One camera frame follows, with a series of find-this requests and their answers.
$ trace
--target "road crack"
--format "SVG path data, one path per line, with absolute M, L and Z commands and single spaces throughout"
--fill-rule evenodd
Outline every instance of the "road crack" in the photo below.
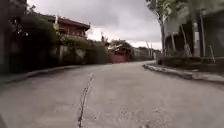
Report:
M 90 73 L 90 77 L 89 77 L 89 81 L 87 83 L 87 86 L 84 88 L 82 94 L 81 94 L 81 98 L 80 98 L 80 102 L 81 102 L 81 105 L 80 105 L 80 115 L 78 117 L 78 127 L 79 128 L 82 128 L 83 125 L 82 125 L 82 122 L 83 122 L 83 114 L 84 114 L 84 108 L 85 108 L 85 102 L 86 102 L 86 97 L 87 97 L 87 94 L 89 92 L 89 88 L 91 86 L 91 82 L 93 81 L 94 79 L 94 75 L 93 73 Z

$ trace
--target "tree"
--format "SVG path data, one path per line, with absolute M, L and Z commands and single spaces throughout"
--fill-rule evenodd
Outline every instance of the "tree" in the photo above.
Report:
M 18 23 L 25 11 L 26 0 L 0 1 L 0 72 L 9 70 L 13 23 Z
M 197 13 L 198 9 L 197 6 L 200 4 L 200 0 L 188 0 L 188 6 L 191 12 L 191 21 L 192 21 L 192 28 L 194 33 L 194 56 L 201 57 L 201 50 L 200 50 L 200 39 L 199 39 L 199 25 L 197 21 Z
M 19 63 L 23 70 L 46 68 L 51 63 L 50 52 L 58 38 L 53 25 L 36 13 L 21 20 L 21 30 L 14 32 L 19 42 Z
M 163 23 L 163 15 L 164 15 L 164 8 L 163 3 L 165 0 L 158 0 L 158 3 L 156 5 L 156 10 L 154 13 L 158 16 L 158 21 L 160 24 L 161 29 L 161 35 L 162 35 L 162 52 L 164 55 L 166 55 L 166 48 L 165 48 L 165 27 Z
M 179 10 L 183 9 L 184 7 L 188 7 L 188 6 L 189 6 L 189 4 L 188 4 L 187 0 L 159 0 L 158 3 L 157 3 L 157 12 L 158 12 L 158 14 L 160 14 L 160 17 L 165 18 L 163 20 L 166 20 L 167 18 L 169 18 L 169 19 L 173 18 L 177 22 L 179 22 L 179 24 L 181 24 L 180 25 L 180 28 L 181 28 L 180 32 L 182 32 L 182 34 L 184 36 L 185 53 L 186 53 L 187 56 L 191 56 L 189 44 L 187 43 L 186 35 L 185 35 L 184 29 L 183 29 L 183 26 L 182 26 L 182 21 L 180 21 L 180 19 L 178 19 L 178 15 L 177 15 L 177 12 Z

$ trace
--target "asphalt road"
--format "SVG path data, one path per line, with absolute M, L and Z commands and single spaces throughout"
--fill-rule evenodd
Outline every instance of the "asphalt road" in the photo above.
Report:
M 90 66 L 42 75 L 0 89 L 8 128 L 223 128 L 221 85 L 150 72 L 143 63 Z

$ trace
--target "pole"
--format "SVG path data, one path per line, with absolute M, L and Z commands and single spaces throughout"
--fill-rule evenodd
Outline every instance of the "pole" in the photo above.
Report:
M 204 21 L 203 21 L 203 17 L 202 17 L 201 12 L 200 12 L 200 18 L 201 18 L 201 32 L 202 32 L 202 43 L 203 43 L 203 56 L 206 56 Z
M 146 41 L 146 45 L 147 45 L 147 48 L 148 48 L 148 54 L 149 54 L 149 57 L 151 57 L 151 51 L 150 51 L 149 44 L 148 44 L 147 41 Z
M 182 25 L 180 25 L 180 27 L 181 27 L 181 30 L 182 30 L 182 33 L 183 33 L 183 36 L 184 36 L 184 50 L 186 52 L 187 57 L 191 57 L 192 54 L 191 54 L 191 50 L 190 50 L 189 44 L 187 43 L 187 39 L 186 39 L 186 35 L 185 35 L 185 32 L 184 32 L 184 28 L 183 28 Z
M 211 51 L 212 60 L 215 63 L 215 57 L 214 57 L 214 51 L 213 51 L 212 45 L 210 45 L 209 47 L 210 47 L 210 51 Z
M 151 57 L 153 57 L 153 48 L 152 48 L 152 43 L 151 43 Z
M 199 29 L 198 29 L 198 22 L 197 22 L 197 11 L 196 5 L 198 1 L 195 0 L 188 0 L 188 6 L 191 12 L 191 20 L 192 20 L 192 28 L 193 28 L 193 35 L 194 35 L 194 56 L 201 57 L 201 46 L 200 46 L 200 38 L 199 38 Z
M 174 40 L 174 37 L 173 37 L 173 33 L 171 33 L 171 38 L 172 38 L 173 50 L 176 51 L 176 45 L 175 45 L 175 40 Z

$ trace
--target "foliage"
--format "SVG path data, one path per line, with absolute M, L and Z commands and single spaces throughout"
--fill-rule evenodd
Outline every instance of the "foliage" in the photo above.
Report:
M 211 58 L 199 57 L 164 57 L 158 62 L 159 65 L 166 65 L 183 70 L 198 70 L 199 72 L 224 73 L 224 60 L 220 58 L 216 63 Z
M 185 6 L 187 0 L 158 0 L 156 12 L 160 17 L 175 14 Z
M 105 47 L 99 42 L 95 43 L 90 40 L 77 39 L 72 36 L 61 36 L 61 44 L 67 46 L 69 51 L 64 56 L 64 63 L 69 64 L 105 64 L 110 63 L 111 58 Z M 76 51 L 82 50 L 85 52 L 85 57 L 77 56 Z
M 35 13 L 26 14 L 21 20 L 21 30 L 14 33 L 19 43 L 20 64 L 24 70 L 50 66 L 51 48 L 58 41 L 51 23 Z
M 169 51 L 169 53 L 167 53 L 168 56 L 172 56 L 172 57 L 184 57 L 185 52 L 184 51 Z

